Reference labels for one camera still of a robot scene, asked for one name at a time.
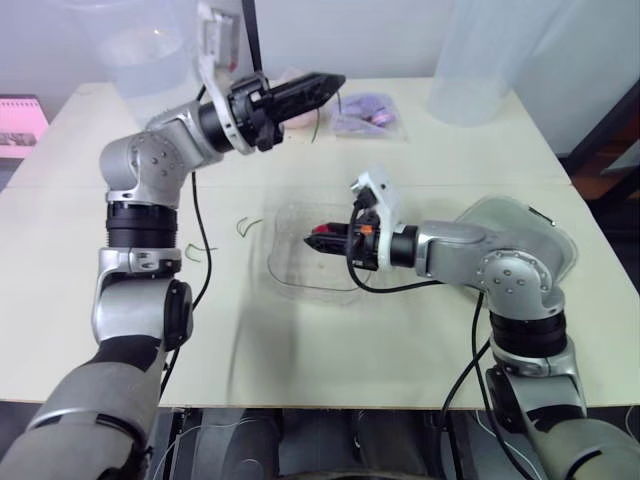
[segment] white wall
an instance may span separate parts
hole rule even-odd
[[[175,0],[181,5],[193,0]],[[0,92],[34,93],[51,119],[77,84],[106,80],[53,0],[3,0]],[[239,12],[240,0],[212,0]],[[256,0],[263,64],[352,77],[432,75],[453,0]],[[251,71],[243,31],[238,74]],[[640,76],[640,0],[574,0],[517,92],[556,153],[571,151]]]
[[[195,5],[194,0],[173,1],[183,8]],[[230,13],[242,11],[240,0],[210,3]],[[246,32],[241,31],[236,76],[253,71]],[[38,95],[51,120],[79,83],[107,80],[74,18],[54,0],[2,0],[0,93]]]
[[[433,75],[452,0],[256,0],[267,74]],[[570,152],[640,76],[640,0],[574,0],[516,91],[553,150]]]

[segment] white table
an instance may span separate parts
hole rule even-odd
[[[425,137],[435,138],[434,128],[441,136],[459,137],[451,147],[457,152],[454,160],[443,142],[436,152],[422,137],[415,140],[419,150],[412,147],[413,140],[387,147],[397,156],[383,163],[399,186],[407,222],[453,219],[483,196],[503,194],[534,205],[567,230],[580,259],[562,286],[588,403],[637,402],[638,295],[519,101],[510,98],[503,112],[517,128],[500,117],[494,127],[482,127],[482,136],[436,124],[424,112],[420,115],[420,105],[410,108],[408,100],[403,102],[410,86],[426,96],[424,79],[349,83],[354,90],[372,90],[371,84],[377,84],[377,89],[390,93],[410,138],[421,129]],[[97,250],[105,241],[104,187],[95,157],[100,142],[129,133],[134,126],[109,87],[83,85],[80,91],[87,94],[72,97],[11,187],[0,194],[3,399],[41,401],[68,370],[95,353],[89,318]],[[77,133],[82,125],[87,125],[84,136]],[[513,136],[502,137],[505,132]],[[439,408],[468,362],[474,296],[463,289],[363,293],[346,306],[296,302],[274,290],[264,264],[275,209],[300,199],[348,205],[348,184],[366,167],[363,152],[375,152],[365,141],[342,142],[321,133],[313,145],[311,131],[304,130],[285,139],[290,145],[267,155],[229,155],[199,176],[206,228],[219,250],[214,252],[213,285],[196,312],[194,336],[182,350],[165,404]],[[485,162],[490,167],[480,168],[481,157],[464,160],[465,148],[511,153],[492,157]],[[522,164],[520,148],[526,150]],[[532,151],[539,154],[537,162]],[[88,157],[91,152],[94,158]],[[355,159],[345,157],[348,152]],[[257,175],[243,176],[248,167],[261,171],[263,181]],[[296,177],[287,168],[300,175],[299,185],[293,184]],[[63,174],[74,169],[82,174]],[[492,177],[492,169],[503,171]],[[283,174],[281,184],[274,172]],[[479,180],[474,181],[476,173]],[[242,239],[235,225],[244,216],[266,220]],[[200,244],[188,187],[179,225],[180,248],[189,242]],[[179,276],[197,290],[204,263],[185,261]],[[413,279],[404,271],[394,272],[388,281]],[[483,337],[489,333],[486,315],[479,331]],[[454,405],[481,406],[473,379]]]

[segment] plastic bag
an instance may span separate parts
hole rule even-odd
[[[403,137],[400,115],[384,93],[359,93],[339,100],[331,108],[331,130],[343,137]]]

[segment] silver robotic arm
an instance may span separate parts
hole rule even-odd
[[[499,423],[529,437],[549,479],[636,480],[638,443],[608,423],[587,418],[557,285],[567,261],[559,238],[533,229],[494,231],[458,222],[403,225],[399,196],[381,169],[365,172],[351,189],[357,197],[354,209],[363,213],[350,225],[316,227],[307,244],[336,255],[350,248],[359,268],[414,268],[419,277],[484,292],[496,360],[487,383]]]
[[[5,455],[0,480],[143,477],[167,352],[193,329],[191,289],[174,278],[184,180],[236,145],[245,154],[272,148],[281,122],[321,107],[344,81],[312,73],[269,88],[256,73],[223,97],[216,92],[215,105],[188,103],[105,147],[108,246],[92,315],[98,352],[42,405]]]

